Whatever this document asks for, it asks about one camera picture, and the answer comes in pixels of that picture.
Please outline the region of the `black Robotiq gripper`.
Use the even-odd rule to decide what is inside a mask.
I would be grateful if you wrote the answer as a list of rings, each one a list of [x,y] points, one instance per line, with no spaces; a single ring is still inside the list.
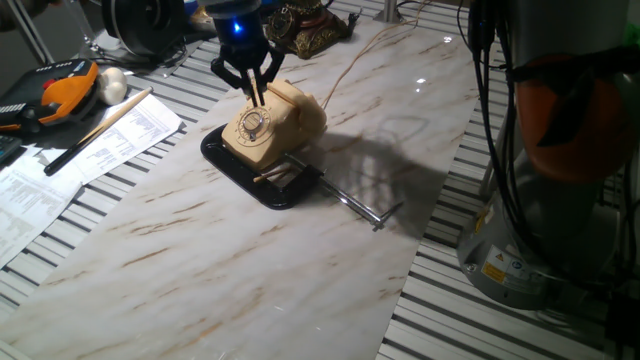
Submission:
[[[284,61],[285,54],[269,47],[264,35],[260,15],[260,0],[211,0],[207,3],[207,13],[212,17],[220,42],[234,51],[254,53],[255,56],[268,54],[271,59],[265,71],[257,68],[257,91],[261,105],[265,104],[264,93],[267,85],[275,80]],[[241,89],[256,105],[256,95],[246,70],[239,74],[225,66],[222,56],[211,62],[211,71],[234,89]]]

